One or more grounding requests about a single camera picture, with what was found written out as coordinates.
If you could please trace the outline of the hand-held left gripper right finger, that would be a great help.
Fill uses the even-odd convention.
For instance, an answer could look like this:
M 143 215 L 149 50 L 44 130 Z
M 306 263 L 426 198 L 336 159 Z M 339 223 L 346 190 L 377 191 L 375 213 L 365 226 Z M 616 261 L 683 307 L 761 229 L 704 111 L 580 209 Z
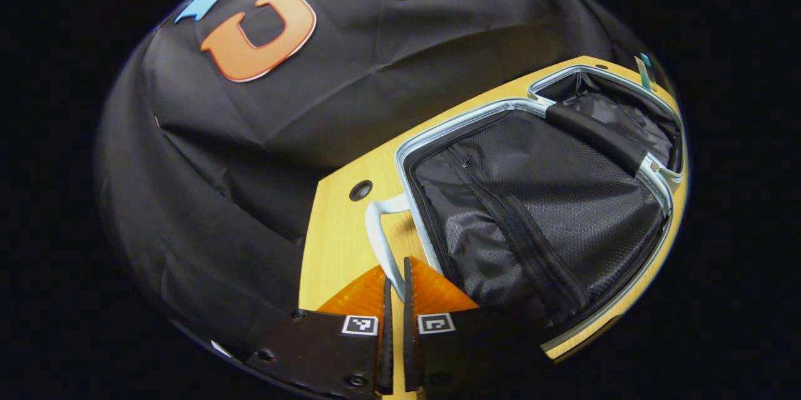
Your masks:
M 554 360 L 541 335 L 477 306 L 443 275 L 404 259 L 404 387 L 421 396 L 528 396 Z

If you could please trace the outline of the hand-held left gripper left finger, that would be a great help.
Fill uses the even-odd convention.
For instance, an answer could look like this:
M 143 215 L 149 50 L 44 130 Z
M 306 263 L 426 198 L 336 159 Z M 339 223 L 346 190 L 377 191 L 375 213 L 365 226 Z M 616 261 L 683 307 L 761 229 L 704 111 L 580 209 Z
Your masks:
M 296 309 L 246 365 L 314 398 L 378 398 L 393 392 L 392 286 L 380 266 L 323 306 Z

